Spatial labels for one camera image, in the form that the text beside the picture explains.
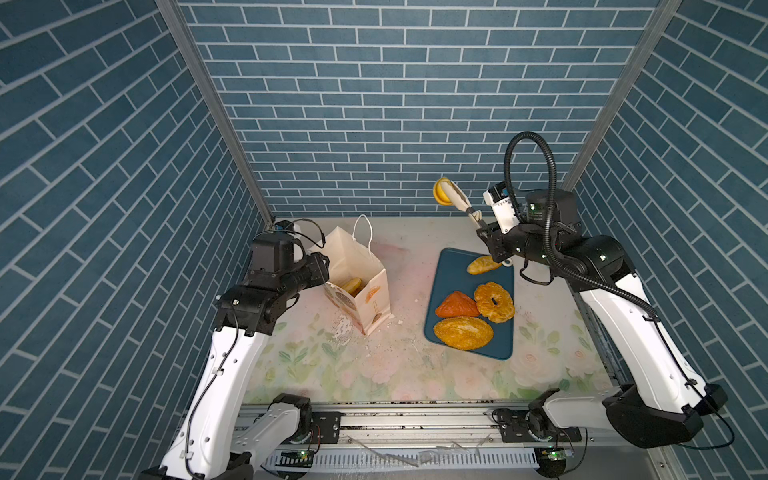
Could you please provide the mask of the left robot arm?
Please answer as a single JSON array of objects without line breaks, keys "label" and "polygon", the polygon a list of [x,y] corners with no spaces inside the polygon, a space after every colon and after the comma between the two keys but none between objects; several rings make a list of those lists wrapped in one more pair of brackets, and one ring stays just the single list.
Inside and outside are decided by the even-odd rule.
[{"label": "left robot arm", "polygon": [[211,347],[190,409],[159,465],[142,479],[251,479],[283,442],[312,430],[307,397],[280,394],[241,434],[235,432],[247,383],[278,318],[300,292],[324,284],[328,258],[311,253],[256,272],[219,300]]}]

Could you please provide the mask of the large sesame oval bread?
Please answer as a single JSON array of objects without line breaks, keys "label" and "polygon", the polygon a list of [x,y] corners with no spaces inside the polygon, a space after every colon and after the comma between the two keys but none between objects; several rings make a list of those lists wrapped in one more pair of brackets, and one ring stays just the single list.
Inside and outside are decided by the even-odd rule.
[{"label": "large sesame oval bread", "polygon": [[433,332],[445,345],[462,351],[482,348],[494,337],[492,327],[477,317],[445,318],[434,326]]}]

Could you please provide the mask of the white paper bag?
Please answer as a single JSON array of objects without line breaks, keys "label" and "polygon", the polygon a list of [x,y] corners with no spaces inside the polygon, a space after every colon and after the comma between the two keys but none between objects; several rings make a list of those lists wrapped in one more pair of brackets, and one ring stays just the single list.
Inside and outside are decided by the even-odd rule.
[{"label": "white paper bag", "polygon": [[312,247],[330,261],[326,297],[349,317],[364,336],[393,317],[387,270],[372,251],[374,230],[360,215],[352,232],[336,227],[324,247]]}]

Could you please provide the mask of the small croissant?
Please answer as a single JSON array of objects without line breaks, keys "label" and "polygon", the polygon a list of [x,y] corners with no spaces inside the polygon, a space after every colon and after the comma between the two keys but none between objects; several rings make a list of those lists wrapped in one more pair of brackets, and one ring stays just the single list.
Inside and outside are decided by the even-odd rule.
[{"label": "small croissant", "polygon": [[433,197],[439,205],[453,206],[453,182],[448,178],[440,178],[433,186]]}]

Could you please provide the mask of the striped yellow bread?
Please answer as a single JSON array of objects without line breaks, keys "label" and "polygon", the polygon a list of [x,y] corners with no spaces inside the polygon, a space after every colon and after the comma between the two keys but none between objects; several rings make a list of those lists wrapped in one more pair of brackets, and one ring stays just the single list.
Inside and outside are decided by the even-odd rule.
[{"label": "striped yellow bread", "polygon": [[498,263],[492,259],[491,256],[481,256],[474,259],[466,268],[466,271],[473,276],[485,274],[502,267],[502,263]]}]

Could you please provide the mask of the oval golden bread roll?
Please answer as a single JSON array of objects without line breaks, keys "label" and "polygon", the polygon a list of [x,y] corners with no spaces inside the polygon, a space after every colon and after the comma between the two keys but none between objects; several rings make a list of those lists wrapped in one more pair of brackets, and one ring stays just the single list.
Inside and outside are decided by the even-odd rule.
[{"label": "oval golden bread roll", "polygon": [[352,297],[357,296],[364,287],[365,283],[360,277],[353,277],[341,286],[341,288]]}]

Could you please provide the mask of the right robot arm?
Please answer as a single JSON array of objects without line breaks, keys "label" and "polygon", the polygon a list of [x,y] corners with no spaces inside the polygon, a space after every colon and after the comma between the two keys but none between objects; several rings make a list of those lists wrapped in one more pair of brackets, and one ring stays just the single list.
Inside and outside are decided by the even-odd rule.
[{"label": "right robot arm", "polygon": [[481,222],[476,234],[495,262],[518,256],[564,279],[596,315],[631,374],[629,383],[597,394],[545,391],[529,404],[536,434],[555,428],[612,429],[643,449],[693,446],[704,417],[718,413],[727,394],[684,360],[616,239],[571,239],[560,252],[546,249],[544,229],[536,224],[504,232],[497,223]]}]

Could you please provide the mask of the orange triangular pastry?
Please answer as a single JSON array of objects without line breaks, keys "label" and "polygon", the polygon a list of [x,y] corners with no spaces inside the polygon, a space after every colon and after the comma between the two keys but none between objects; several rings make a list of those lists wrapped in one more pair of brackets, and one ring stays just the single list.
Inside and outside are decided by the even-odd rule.
[{"label": "orange triangular pastry", "polygon": [[435,314],[439,318],[480,316],[475,300],[460,291],[448,295],[435,309]]}]

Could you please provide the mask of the large yellow ring bread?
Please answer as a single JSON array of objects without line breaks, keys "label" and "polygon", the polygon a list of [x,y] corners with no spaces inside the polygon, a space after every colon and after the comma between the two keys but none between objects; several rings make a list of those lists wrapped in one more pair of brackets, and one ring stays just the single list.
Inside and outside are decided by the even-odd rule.
[{"label": "large yellow ring bread", "polygon": [[510,293],[495,282],[478,286],[474,292],[474,300],[480,315],[492,323],[505,323],[515,315],[515,305]]}]

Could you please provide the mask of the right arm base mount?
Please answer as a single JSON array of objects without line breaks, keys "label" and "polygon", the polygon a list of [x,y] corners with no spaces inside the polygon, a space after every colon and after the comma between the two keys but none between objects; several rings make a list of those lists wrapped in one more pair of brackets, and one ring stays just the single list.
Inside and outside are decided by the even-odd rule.
[{"label": "right arm base mount", "polygon": [[504,443],[562,441],[576,444],[583,439],[578,428],[558,428],[538,412],[496,408],[491,412],[491,419]]}]

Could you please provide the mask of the metal tongs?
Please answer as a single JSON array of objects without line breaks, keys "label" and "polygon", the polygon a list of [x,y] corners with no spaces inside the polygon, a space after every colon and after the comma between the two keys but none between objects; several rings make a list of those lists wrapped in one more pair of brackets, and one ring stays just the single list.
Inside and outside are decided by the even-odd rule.
[{"label": "metal tongs", "polygon": [[454,182],[452,200],[453,206],[457,210],[465,213],[474,222],[477,229],[485,228],[487,226],[482,218],[482,213],[473,207],[463,190],[459,188]]}]

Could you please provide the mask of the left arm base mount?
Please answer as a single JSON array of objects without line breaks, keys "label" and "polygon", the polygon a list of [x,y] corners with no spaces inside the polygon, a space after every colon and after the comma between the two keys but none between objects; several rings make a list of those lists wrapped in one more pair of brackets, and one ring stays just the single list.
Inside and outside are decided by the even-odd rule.
[{"label": "left arm base mount", "polygon": [[282,445],[337,444],[341,433],[341,419],[340,411],[314,412],[308,429],[284,440]]}]

